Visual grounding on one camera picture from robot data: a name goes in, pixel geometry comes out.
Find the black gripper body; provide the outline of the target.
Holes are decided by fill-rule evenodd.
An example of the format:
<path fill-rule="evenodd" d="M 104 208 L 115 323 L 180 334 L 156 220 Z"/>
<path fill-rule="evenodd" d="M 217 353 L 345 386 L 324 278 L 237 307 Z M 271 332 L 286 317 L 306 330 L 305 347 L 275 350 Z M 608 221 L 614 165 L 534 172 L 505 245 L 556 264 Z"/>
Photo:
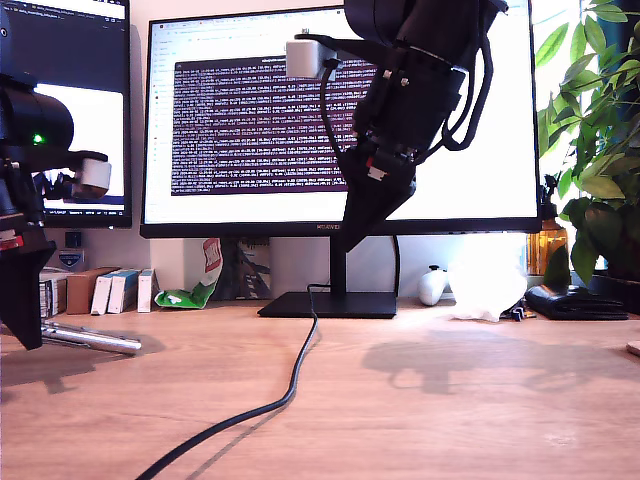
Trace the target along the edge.
<path fill-rule="evenodd" d="M 377 70 L 353 116 L 352 164 L 367 166 L 378 148 L 422 164 L 458 106 L 465 73 L 415 48 L 356 47 L 354 54 Z"/>

